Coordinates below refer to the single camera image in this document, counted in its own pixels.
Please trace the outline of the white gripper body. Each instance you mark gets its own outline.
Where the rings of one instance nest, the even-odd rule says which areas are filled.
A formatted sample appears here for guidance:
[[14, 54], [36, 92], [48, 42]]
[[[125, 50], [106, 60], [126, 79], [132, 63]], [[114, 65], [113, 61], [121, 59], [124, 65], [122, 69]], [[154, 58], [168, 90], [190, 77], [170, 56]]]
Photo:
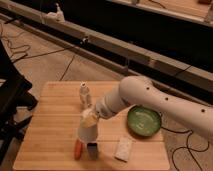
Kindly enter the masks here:
[[114, 113], [106, 105], [104, 98], [101, 98], [96, 102], [95, 113], [103, 119], [109, 119], [114, 116]]

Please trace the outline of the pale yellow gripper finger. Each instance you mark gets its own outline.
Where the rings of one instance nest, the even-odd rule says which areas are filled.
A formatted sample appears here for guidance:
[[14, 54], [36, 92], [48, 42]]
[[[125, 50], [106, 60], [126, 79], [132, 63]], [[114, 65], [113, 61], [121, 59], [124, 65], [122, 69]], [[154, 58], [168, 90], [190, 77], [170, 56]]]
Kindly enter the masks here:
[[82, 112], [81, 124], [83, 127], [91, 127], [98, 123], [99, 117], [95, 114], [93, 110], [84, 110]]

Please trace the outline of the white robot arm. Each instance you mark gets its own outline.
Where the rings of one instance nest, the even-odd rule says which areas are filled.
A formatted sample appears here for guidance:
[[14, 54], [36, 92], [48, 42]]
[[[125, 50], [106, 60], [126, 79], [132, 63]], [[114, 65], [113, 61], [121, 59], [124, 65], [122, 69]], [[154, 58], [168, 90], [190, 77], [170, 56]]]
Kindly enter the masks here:
[[162, 112], [213, 144], [213, 107], [169, 95], [145, 76], [128, 76], [96, 101], [81, 123], [91, 127], [100, 118], [110, 119], [131, 105]]

